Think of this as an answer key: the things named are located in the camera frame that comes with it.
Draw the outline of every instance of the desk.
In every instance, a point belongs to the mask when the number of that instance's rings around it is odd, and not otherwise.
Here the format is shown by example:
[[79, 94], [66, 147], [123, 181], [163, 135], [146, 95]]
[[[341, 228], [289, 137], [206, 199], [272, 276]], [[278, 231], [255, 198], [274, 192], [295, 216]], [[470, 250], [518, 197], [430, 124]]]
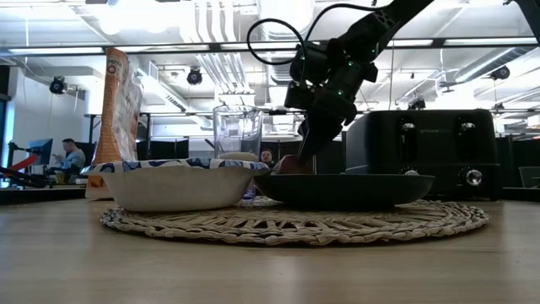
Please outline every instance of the desk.
[[164, 242], [102, 227], [112, 202], [0, 206], [0, 303], [540, 302], [540, 204], [477, 203], [465, 236], [390, 246]]

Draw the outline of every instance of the round woven mat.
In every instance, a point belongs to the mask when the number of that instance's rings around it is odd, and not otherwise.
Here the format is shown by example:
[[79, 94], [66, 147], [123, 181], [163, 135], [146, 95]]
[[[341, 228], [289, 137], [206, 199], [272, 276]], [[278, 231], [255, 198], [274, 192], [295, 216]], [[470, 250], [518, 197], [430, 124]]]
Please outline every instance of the round woven mat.
[[408, 241], [452, 236], [485, 225], [483, 210], [465, 204], [417, 201], [389, 212], [293, 211], [269, 199], [239, 203], [227, 209], [179, 214], [144, 214], [110, 209], [103, 225], [120, 231], [179, 240], [204, 239], [269, 246], [301, 242]]

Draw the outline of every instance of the black frying pan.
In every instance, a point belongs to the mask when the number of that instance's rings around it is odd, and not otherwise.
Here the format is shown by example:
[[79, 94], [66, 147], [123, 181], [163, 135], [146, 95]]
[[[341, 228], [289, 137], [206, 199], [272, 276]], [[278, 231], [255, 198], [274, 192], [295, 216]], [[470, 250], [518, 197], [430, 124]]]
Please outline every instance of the black frying pan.
[[434, 176], [390, 174], [256, 176], [269, 198], [296, 208], [378, 210], [413, 202], [431, 189]]

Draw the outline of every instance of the white bowl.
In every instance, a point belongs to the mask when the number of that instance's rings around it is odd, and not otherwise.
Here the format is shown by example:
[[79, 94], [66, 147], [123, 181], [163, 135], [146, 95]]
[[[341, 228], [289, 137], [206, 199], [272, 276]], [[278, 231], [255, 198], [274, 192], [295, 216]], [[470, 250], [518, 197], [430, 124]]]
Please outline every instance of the white bowl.
[[192, 158], [119, 161], [88, 166], [81, 174], [102, 176], [116, 203], [139, 212], [216, 209], [238, 203], [259, 162]]

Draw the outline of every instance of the snack bag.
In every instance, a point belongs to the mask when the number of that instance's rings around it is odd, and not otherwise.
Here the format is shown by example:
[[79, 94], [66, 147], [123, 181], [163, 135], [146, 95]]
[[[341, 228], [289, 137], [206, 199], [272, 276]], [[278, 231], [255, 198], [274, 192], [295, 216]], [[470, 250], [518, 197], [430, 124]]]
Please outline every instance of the snack bag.
[[[109, 48], [106, 54], [100, 141], [92, 164], [137, 160], [135, 139], [143, 102], [143, 86], [124, 52]], [[101, 177], [89, 176], [86, 198], [111, 198]]]

